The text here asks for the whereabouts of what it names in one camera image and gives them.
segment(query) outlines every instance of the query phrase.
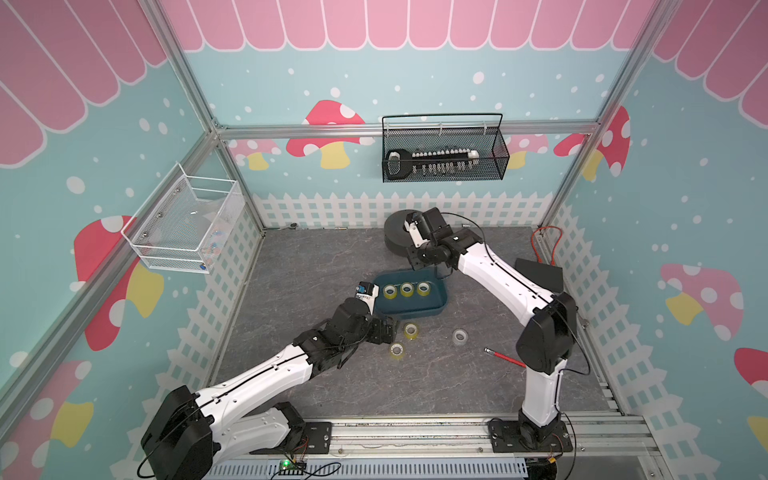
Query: mushroom wall decal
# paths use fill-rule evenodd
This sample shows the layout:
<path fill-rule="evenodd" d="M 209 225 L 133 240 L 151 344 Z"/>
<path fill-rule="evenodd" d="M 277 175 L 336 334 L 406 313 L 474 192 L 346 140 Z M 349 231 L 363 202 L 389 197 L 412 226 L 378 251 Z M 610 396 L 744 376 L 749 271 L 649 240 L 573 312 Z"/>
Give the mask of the mushroom wall decal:
<path fill-rule="evenodd" d="M 273 140 L 230 140 L 227 146 L 237 164 L 244 167 L 247 159 L 248 168 L 251 170 L 266 170 L 270 167 L 263 154 L 282 154 Z"/>
<path fill-rule="evenodd" d="M 72 404 L 67 398 L 91 371 L 91 362 L 62 363 L 0 447 L 4 480 L 37 480 L 48 459 L 51 440 L 74 447 L 94 414 L 91 402 Z"/>
<path fill-rule="evenodd" d="M 733 354 L 733 364 L 752 388 L 768 398 L 768 352 L 738 349 Z"/>
<path fill-rule="evenodd" d="M 74 239 L 74 264 L 78 282 L 71 285 L 80 288 L 91 278 L 112 248 L 122 239 L 120 230 L 130 217 L 107 217 L 86 226 Z M 164 278 L 151 273 L 136 258 L 128 271 L 112 290 L 93 320 L 85 327 L 85 339 L 92 350 L 103 350 L 118 337 L 123 323 L 125 303 L 130 300 L 139 314 L 147 318 L 163 293 Z"/>
<path fill-rule="evenodd" d="M 549 150 L 549 140 L 544 134 L 536 135 L 512 135 L 507 140 L 509 150 L 509 162 L 507 170 L 523 168 L 525 166 L 525 154 L 545 154 Z"/>
<path fill-rule="evenodd" d="M 306 116 L 303 124 L 308 125 L 357 125 L 365 121 L 352 108 L 338 101 L 321 100 Z M 372 145 L 372 137 L 353 138 L 292 138 L 286 150 L 294 157 L 305 157 L 320 150 L 320 166 L 328 170 L 349 166 L 349 156 L 344 151 L 344 142 Z"/>
<path fill-rule="evenodd" d="M 690 325 L 706 312 L 715 333 L 730 340 L 739 331 L 744 317 L 744 300 L 739 283 L 725 270 L 667 263 L 661 267 L 660 288 L 667 285 L 681 291 L 667 299 L 667 307 L 678 322 Z"/>
<path fill-rule="evenodd" d="M 554 148 L 554 154 L 558 157 L 567 157 L 576 154 L 584 142 L 584 134 L 568 135 L 565 140 Z M 592 152 L 587 160 L 581 175 L 590 182 L 594 182 L 598 175 L 598 165 L 605 159 L 611 175 L 618 177 L 627 163 L 630 143 L 629 112 L 620 107 L 608 130 L 603 134 L 597 149 Z"/>

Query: small object on floor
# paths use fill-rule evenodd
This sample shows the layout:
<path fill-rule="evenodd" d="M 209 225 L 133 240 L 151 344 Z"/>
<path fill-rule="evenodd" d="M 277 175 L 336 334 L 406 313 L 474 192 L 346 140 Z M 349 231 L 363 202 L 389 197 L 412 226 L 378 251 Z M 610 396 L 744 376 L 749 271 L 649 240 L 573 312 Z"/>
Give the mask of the small object on floor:
<path fill-rule="evenodd" d="M 466 345 L 467 332 L 462 329 L 456 329 L 453 331 L 453 344 L 456 346 Z"/>
<path fill-rule="evenodd" d="M 406 339 L 408 340 L 415 340 L 416 337 L 419 336 L 419 328 L 415 323 L 407 323 L 402 331 L 405 333 Z"/>
<path fill-rule="evenodd" d="M 406 354 L 406 349 L 402 347 L 402 343 L 393 343 L 389 346 L 389 355 L 395 360 L 400 360 Z"/>
<path fill-rule="evenodd" d="M 505 355 L 505 354 L 503 354 L 503 353 L 495 352 L 495 351 L 493 351 L 493 350 L 489 349 L 488 347 L 485 347 L 485 348 L 483 349 L 483 351 L 484 351 L 485 353 L 489 354 L 489 355 L 497 356 L 498 358 L 500 358 L 500 359 L 502 359 L 502 360 L 506 360 L 507 362 L 512 362 L 512 363 L 514 363 L 515 365 L 519 365 L 519 366 L 521 366 L 521 367 L 523 367 L 523 368 L 525 368 L 525 367 L 526 367 L 526 365 L 525 365 L 523 362 L 521 362 L 520 360 L 515 360 L 515 359 L 513 359 L 513 358 L 511 358 L 511 357 L 508 357 L 508 356 L 506 356 L 506 355 Z"/>

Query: white picket fence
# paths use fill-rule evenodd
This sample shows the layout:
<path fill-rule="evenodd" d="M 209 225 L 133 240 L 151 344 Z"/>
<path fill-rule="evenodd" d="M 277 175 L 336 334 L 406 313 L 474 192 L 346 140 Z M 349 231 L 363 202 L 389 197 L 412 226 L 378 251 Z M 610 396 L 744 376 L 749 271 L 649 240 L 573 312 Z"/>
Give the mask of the white picket fence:
<path fill-rule="evenodd" d="M 592 255 L 592 242 L 584 241 L 584 228 L 577 227 L 578 217 L 571 216 L 571 208 L 563 206 L 554 221 L 563 229 L 555 257 L 582 316 L 589 320 L 587 331 L 595 347 L 607 359 L 614 393 L 630 406 L 630 413 L 645 417 L 676 478 L 688 475 L 693 480 L 703 475 L 714 480 L 720 462 L 702 454 L 696 445 L 700 429 L 680 416 L 683 399 L 664 388 L 667 372 L 651 364 L 653 348 L 637 338 L 641 327 L 627 318 L 629 306 L 616 300 L 618 288 L 608 284 L 608 270 L 600 269 L 600 256 Z M 548 232 L 554 245 L 559 233 Z"/>
<path fill-rule="evenodd" d="M 537 224 L 552 202 L 552 193 L 544 197 L 536 193 L 530 197 L 523 197 L 520 193 L 513 197 L 507 197 L 506 194 L 491 197 L 490 193 L 483 197 L 476 197 L 474 193 L 467 197 L 461 197 L 458 193 L 452 197 L 442 193 L 437 197 L 428 194 L 421 197 L 414 194 L 384 197 L 379 192 L 374 197 L 362 194 L 357 198 L 352 194 L 344 197 L 331 194 L 327 198 L 320 194 L 314 197 L 300 194 L 298 198 L 285 194 L 283 198 L 276 198 L 270 194 L 267 198 L 254 195 L 253 199 L 259 215 L 268 227 L 285 227 L 292 223 L 306 228 L 384 227 L 385 219 L 397 210 L 428 210 L 432 207 L 471 218 L 481 226 L 497 227 Z M 457 217 L 447 217 L 446 221 L 452 224 L 465 223 L 465 220 Z"/>
<path fill-rule="evenodd" d="M 179 346 L 167 352 L 170 360 L 168 370 L 156 375 L 157 394 L 142 402 L 147 414 L 144 421 L 140 427 L 127 432 L 131 450 L 125 459 L 111 466 L 116 480 L 137 478 L 136 469 L 144 459 L 141 436 L 165 396 L 182 385 L 193 392 L 204 386 L 214 367 L 216 349 L 223 341 L 227 324 L 234 314 L 237 295 L 247 284 L 248 265 L 260 241 L 256 224 L 244 210 L 210 275 L 202 275 L 206 283 L 205 291 L 195 292 L 198 303 L 194 309 L 187 309 L 190 322 L 186 328 L 178 330 Z M 142 473 L 146 475 L 148 472 L 149 467 L 145 465 Z"/>

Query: red screwdriver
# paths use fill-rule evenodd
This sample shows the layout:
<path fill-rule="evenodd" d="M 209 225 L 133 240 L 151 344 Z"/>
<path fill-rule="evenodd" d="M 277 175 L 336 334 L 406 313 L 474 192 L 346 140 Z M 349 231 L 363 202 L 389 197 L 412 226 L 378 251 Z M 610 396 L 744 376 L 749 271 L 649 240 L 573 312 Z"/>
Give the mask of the red screwdriver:
<path fill-rule="evenodd" d="M 512 362 L 515 365 L 519 365 L 519 366 L 521 366 L 523 368 L 526 368 L 526 365 L 523 362 L 521 362 L 520 360 L 515 360 L 513 358 L 510 358 L 510 357 L 506 356 L 503 353 L 494 352 L 493 350 L 489 349 L 488 347 L 485 347 L 485 353 L 487 353 L 489 355 L 497 356 L 498 358 L 500 358 L 502 360 L 506 360 L 507 362 Z"/>

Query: teal plastic tray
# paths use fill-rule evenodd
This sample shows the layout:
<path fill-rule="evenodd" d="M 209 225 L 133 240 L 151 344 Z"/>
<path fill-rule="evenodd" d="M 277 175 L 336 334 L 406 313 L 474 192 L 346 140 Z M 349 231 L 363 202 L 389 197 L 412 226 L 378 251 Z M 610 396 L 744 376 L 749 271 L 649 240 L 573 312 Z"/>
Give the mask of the teal plastic tray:
<path fill-rule="evenodd" d="M 379 286 L 379 297 L 376 298 L 374 310 L 395 319 L 409 320 L 439 315 L 448 303 L 448 290 L 445 288 L 445 281 L 437 276 L 436 268 L 382 273 L 373 282 Z M 418 292 L 414 292 L 411 296 L 403 296 L 400 293 L 400 284 L 405 282 L 413 283 L 414 288 L 419 282 L 429 282 L 432 288 L 429 295 L 426 296 L 421 296 Z M 390 300 L 384 297 L 383 290 L 386 285 L 398 287 L 395 298 Z"/>

